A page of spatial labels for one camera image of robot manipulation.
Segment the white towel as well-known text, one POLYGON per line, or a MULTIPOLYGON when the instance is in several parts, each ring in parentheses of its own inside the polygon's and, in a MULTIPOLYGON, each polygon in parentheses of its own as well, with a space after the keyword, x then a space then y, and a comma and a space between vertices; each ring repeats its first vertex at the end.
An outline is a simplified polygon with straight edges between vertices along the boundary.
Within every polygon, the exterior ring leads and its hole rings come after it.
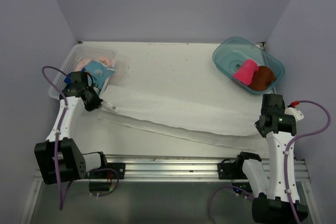
POLYGON ((257 115, 107 86, 99 119, 209 145, 255 150, 257 115))

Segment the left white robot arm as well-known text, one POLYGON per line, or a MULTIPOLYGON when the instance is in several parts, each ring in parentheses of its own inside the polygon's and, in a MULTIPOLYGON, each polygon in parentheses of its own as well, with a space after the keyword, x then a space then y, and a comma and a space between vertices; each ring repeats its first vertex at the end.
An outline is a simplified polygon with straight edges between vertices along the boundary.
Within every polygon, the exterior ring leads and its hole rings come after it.
POLYGON ((90 74, 72 72, 70 82, 59 96, 59 112, 54 127, 46 140, 34 148, 36 160, 47 185, 84 179, 88 172, 104 178, 109 165, 103 152, 83 154, 75 143, 78 120, 83 111, 101 107, 94 88, 89 84, 90 74))

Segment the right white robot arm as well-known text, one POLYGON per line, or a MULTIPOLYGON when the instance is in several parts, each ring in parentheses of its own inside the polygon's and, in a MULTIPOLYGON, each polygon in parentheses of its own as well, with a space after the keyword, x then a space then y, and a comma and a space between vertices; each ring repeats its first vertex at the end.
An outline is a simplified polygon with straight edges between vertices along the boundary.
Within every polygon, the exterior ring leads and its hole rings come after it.
POLYGON ((255 127, 266 139, 270 174, 266 175, 257 154, 241 152, 234 172, 248 179, 253 191, 252 216, 256 223, 299 223, 309 209, 301 204, 295 178, 293 139, 302 112, 287 107, 278 94, 264 94, 255 127))

